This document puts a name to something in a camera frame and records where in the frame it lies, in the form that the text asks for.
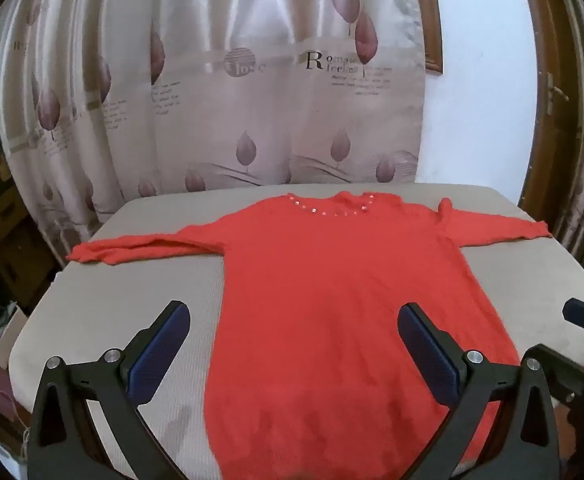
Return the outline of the beige leaf print curtain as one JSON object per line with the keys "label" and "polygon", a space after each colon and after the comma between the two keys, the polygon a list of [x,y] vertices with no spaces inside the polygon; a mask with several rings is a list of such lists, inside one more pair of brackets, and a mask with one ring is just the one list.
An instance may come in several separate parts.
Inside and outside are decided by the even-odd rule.
{"label": "beige leaf print curtain", "polygon": [[410,182],[419,0],[6,0],[0,136],[58,258],[140,197]]}

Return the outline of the brown wooden window frame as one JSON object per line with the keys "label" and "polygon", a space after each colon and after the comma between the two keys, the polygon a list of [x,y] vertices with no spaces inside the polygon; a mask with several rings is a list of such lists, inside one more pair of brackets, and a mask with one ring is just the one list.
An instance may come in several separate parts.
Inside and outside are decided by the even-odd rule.
{"label": "brown wooden window frame", "polygon": [[444,73],[443,34],[438,0],[419,0],[423,28],[425,67],[437,76]]}

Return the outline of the beige woven table cover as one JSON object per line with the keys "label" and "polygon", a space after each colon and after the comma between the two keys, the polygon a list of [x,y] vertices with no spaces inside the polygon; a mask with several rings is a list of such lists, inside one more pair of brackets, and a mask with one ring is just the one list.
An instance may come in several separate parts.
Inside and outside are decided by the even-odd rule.
{"label": "beige woven table cover", "polygon": [[[455,207],[529,219],[492,188],[454,184],[297,184],[228,188],[138,198],[122,206],[94,238],[175,232],[215,221],[267,197],[287,193],[330,197],[341,191],[384,192],[435,208]],[[584,268],[556,240],[542,238],[462,249],[464,257],[522,354],[546,344],[584,365],[584,330],[562,315],[570,298],[584,301]],[[203,389],[221,309],[222,261],[200,256],[120,266],[69,263],[34,308],[8,361],[18,403],[31,411],[46,361],[96,361],[122,349],[171,300],[190,309],[192,325],[151,403],[141,414],[159,443],[190,479],[221,479],[204,429]]]}

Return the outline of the dark wooden cabinet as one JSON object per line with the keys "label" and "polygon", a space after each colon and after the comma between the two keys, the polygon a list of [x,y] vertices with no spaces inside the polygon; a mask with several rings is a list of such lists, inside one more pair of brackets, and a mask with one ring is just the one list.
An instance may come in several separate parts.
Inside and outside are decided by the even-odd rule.
{"label": "dark wooden cabinet", "polygon": [[60,271],[13,180],[0,183],[0,294],[29,316]]}

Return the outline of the red knit sweater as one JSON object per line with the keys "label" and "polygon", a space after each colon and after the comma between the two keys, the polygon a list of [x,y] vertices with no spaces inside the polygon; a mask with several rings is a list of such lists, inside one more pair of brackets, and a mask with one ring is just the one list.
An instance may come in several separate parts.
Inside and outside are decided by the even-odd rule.
{"label": "red knit sweater", "polygon": [[519,356],[463,249],[548,235],[542,222],[386,193],[261,200],[174,233],[75,247],[71,260],[218,254],[225,284],[204,392],[226,479],[391,479],[446,411],[397,332],[418,304],[464,349]]}

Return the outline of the brown wooden door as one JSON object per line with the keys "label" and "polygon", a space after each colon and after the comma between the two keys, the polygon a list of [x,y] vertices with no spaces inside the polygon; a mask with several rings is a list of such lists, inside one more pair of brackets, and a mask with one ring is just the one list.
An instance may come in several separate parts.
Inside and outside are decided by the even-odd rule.
{"label": "brown wooden door", "polygon": [[527,0],[537,60],[533,145],[519,207],[553,229],[568,200],[577,161],[577,56],[564,0]]}

